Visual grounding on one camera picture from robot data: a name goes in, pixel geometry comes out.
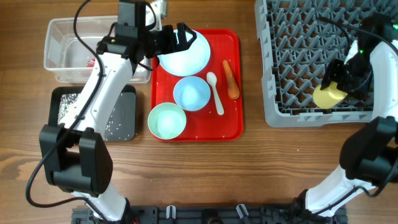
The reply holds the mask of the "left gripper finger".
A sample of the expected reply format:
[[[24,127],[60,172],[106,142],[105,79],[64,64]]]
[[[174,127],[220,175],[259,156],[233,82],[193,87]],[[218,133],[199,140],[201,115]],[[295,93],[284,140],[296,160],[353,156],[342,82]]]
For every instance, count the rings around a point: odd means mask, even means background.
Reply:
[[[184,37],[182,39],[174,40],[172,52],[177,53],[188,50],[196,39],[196,37],[191,37],[189,40],[187,40],[187,38]]]
[[[197,38],[197,33],[184,22],[179,22],[172,34],[172,38],[173,40],[195,40]]]

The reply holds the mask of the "yellow plastic cup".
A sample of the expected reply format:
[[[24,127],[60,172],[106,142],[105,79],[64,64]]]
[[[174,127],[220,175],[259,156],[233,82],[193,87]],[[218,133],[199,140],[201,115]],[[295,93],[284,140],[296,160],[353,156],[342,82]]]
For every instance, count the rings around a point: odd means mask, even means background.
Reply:
[[[328,87],[321,90],[321,85],[318,85],[313,92],[314,103],[322,109],[330,109],[341,101],[343,101],[348,94],[337,89],[337,83],[331,82]]]

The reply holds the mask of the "light blue bowl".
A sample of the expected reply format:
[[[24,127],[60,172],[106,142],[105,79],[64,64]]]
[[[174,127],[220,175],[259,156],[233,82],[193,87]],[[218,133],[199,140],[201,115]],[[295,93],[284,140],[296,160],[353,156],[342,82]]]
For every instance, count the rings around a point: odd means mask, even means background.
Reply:
[[[173,90],[174,101],[186,111],[201,110],[208,104],[210,96],[211,91],[207,82],[196,76],[182,78]]]

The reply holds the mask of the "red snack wrapper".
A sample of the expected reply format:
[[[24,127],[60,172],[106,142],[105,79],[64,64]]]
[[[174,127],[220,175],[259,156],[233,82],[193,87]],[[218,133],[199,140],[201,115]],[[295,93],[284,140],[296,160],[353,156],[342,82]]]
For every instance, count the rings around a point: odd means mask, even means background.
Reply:
[[[88,62],[87,67],[94,67],[94,66],[95,66],[95,59],[91,59],[91,60]]]

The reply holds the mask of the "orange carrot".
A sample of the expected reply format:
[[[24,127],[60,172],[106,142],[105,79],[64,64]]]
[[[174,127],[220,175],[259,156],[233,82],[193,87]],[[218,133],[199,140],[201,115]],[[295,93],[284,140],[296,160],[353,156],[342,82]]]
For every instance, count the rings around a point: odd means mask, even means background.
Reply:
[[[223,61],[223,68],[228,86],[228,96],[232,100],[236,100],[240,97],[240,90],[227,60]]]

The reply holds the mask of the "mint green bowl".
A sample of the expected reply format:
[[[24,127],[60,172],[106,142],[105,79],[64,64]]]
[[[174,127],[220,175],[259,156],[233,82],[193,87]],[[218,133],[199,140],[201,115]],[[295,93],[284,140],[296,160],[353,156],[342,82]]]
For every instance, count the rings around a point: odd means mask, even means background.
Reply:
[[[161,103],[149,113],[147,125],[150,132],[162,140],[170,140],[181,135],[187,125],[183,109],[175,103]]]

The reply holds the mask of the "white rice pile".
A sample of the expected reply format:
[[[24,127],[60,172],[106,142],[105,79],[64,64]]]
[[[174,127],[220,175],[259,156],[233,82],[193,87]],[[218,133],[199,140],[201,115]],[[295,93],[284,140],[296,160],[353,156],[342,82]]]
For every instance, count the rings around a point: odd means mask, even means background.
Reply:
[[[62,118],[71,110],[73,104],[77,101],[79,95],[80,93],[67,93],[63,94],[60,97],[60,106],[58,109],[57,124],[60,124]],[[116,127],[116,129],[118,129],[119,124],[115,124],[114,121],[117,117],[116,113],[119,107],[118,103],[119,101],[116,102],[114,108],[112,109],[112,112],[106,123],[105,132],[112,132],[111,129],[114,128],[114,126]]]

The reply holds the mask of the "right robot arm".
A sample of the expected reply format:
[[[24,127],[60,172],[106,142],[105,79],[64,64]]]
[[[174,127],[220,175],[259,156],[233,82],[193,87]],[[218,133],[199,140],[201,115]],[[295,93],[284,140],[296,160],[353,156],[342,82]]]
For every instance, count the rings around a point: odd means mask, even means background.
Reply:
[[[346,60],[328,64],[313,99],[328,109],[372,90],[371,121],[345,141],[338,167],[294,199],[285,213],[291,222],[325,223],[355,196],[377,197],[388,183],[397,182],[397,149],[388,145],[397,140],[397,22],[374,13],[355,31],[358,38]]]

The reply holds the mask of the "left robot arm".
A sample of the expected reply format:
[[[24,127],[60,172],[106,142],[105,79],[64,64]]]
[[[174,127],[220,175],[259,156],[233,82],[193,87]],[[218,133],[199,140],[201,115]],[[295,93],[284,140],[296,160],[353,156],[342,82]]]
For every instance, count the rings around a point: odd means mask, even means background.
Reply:
[[[118,19],[91,52],[92,73],[62,122],[39,135],[38,169],[47,182],[82,200],[100,223],[137,223],[129,200],[111,183],[113,162],[103,135],[121,92],[145,58],[190,48],[196,33],[184,23],[157,27],[146,15],[147,1],[120,1]]]

